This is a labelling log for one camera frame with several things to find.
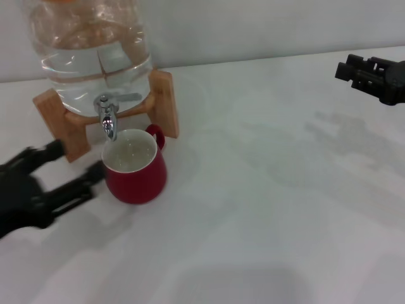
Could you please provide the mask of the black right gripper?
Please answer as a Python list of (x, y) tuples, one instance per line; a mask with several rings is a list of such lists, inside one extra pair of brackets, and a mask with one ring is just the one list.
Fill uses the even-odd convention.
[(379, 99), (387, 106), (404, 104), (404, 61), (363, 57), (349, 54), (346, 63), (339, 63), (335, 77), (351, 87)]

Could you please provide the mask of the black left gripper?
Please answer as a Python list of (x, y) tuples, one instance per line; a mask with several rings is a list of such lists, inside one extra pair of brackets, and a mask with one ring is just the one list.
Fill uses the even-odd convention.
[(1, 237), (26, 228), (45, 229), (72, 209), (94, 197), (92, 188), (104, 180), (105, 169), (97, 161), (76, 179), (45, 193), (30, 174), (47, 162), (65, 155), (61, 140), (42, 149), (27, 147), (1, 166)]

